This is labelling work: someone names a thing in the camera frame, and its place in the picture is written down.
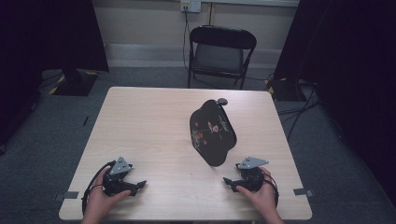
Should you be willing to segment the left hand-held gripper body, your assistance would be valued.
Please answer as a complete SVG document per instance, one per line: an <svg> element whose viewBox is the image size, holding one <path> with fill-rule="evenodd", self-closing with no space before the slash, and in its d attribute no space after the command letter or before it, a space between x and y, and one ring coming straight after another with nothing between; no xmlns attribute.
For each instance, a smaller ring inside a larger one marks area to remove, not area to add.
<svg viewBox="0 0 396 224"><path fill-rule="evenodd" d="M119 157L110 165L110 169L106 171L103 177L103 186L107 196L113 196L125 190L137 189L136 184L123 181L132 169L132 164L128 164L123 157Z"/></svg>

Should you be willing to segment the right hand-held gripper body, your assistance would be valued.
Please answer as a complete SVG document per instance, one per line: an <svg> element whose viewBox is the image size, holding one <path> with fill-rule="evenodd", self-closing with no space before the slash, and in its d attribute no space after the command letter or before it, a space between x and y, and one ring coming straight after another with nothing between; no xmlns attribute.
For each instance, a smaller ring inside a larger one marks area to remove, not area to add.
<svg viewBox="0 0 396 224"><path fill-rule="evenodd" d="M265 159L245 157L235 165L242 177L241 180L236 182L236 186L242 186L249 191L258 191L264 180L260 167L268 163L269 161Z"/></svg>

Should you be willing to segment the black floral lacquer tray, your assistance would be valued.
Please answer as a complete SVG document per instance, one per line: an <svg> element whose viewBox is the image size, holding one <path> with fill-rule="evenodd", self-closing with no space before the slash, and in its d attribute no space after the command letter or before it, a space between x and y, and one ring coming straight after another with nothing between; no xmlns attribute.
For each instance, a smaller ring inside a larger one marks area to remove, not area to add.
<svg viewBox="0 0 396 224"><path fill-rule="evenodd" d="M217 100L207 100L190 117L191 143L205 162L221 166L228 152L236 145L233 126Z"/></svg>

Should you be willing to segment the person's right hand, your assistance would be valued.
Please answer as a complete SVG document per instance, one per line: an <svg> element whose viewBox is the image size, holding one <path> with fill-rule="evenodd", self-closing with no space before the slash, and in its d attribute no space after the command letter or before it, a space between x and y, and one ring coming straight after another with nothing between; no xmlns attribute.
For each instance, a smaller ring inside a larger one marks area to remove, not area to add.
<svg viewBox="0 0 396 224"><path fill-rule="evenodd" d="M269 218L269 216L278 215L276 210L276 190L271 173L264 167L261 167L261 171L263 172L264 181L258 191L252 192L242 186L237 186L236 189L250 200L264 218Z"/></svg>

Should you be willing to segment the person's left hand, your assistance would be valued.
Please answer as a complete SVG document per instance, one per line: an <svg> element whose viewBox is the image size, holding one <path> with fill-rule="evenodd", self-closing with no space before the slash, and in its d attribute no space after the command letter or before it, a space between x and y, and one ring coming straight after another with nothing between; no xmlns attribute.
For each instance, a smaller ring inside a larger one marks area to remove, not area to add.
<svg viewBox="0 0 396 224"><path fill-rule="evenodd" d="M125 190L113 196L107 196L104 193L102 184L103 184L103 177L106 171L107 168L105 168L96 177L94 181L94 187L90 190L89 193L87 207L84 215L86 213L100 213L106 216L116 203L126 199L129 196L130 194L129 190Z"/></svg>

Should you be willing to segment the black stand base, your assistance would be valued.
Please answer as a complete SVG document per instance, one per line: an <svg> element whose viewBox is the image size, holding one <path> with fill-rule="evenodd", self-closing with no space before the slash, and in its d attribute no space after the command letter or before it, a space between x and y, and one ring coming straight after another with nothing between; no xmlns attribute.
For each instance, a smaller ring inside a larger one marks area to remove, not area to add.
<svg viewBox="0 0 396 224"><path fill-rule="evenodd" d="M278 102L305 102L306 97L296 81L282 79L266 79L267 91L274 101Z"/></svg>
<svg viewBox="0 0 396 224"><path fill-rule="evenodd" d="M50 94L62 96L88 96L98 74L93 71L63 69L61 77Z"/></svg>

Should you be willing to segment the black folding chair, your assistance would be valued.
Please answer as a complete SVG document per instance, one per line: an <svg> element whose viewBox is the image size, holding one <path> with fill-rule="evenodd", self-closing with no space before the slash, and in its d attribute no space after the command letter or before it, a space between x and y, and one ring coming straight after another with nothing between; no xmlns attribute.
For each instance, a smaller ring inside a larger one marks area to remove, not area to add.
<svg viewBox="0 0 396 224"><path fill-rule="evenodd" d="M251 55L257 46L254 34L243 29L201 25L190 32L188 87L196 74L240 80L242 90Z"/></svg>

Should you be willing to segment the dark curtain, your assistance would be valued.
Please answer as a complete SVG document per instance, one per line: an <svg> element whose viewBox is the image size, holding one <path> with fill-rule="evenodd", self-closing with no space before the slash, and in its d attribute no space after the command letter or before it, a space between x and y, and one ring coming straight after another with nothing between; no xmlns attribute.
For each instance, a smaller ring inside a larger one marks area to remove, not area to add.
<svg viewBox="0 0 396 224"><path fill-rule="evenodd" d="M108 70L92 0L0 0L0 146L52 69Z"/></svg>
<svg viewBox="0 0 396 224"><path fill-rule="evenodd" d="M396 0L299 0L275 77L314 82L396 201Z"/></svg>

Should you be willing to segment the white wall trunking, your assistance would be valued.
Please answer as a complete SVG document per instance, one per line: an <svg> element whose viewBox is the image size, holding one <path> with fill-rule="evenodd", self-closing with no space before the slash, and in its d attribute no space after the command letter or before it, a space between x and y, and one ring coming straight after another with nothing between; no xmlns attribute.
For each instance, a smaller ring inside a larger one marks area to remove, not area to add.
<svg viewBox="0 0 396 224"><path fill-rule="evenodd" d="M199 0L206 3L265 7L297 7L301 0Z"/></svg>

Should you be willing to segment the white wall socket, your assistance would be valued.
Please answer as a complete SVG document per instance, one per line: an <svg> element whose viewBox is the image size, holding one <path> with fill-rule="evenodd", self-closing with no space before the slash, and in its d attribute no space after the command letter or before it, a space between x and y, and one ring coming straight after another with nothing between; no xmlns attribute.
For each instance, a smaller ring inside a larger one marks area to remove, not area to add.
<svg viewBox="0 0 396 224"><path fill-rule="evenodd" d="M190 13L200 13L202 3L196 0L180 0L180 11Z"/></svg>

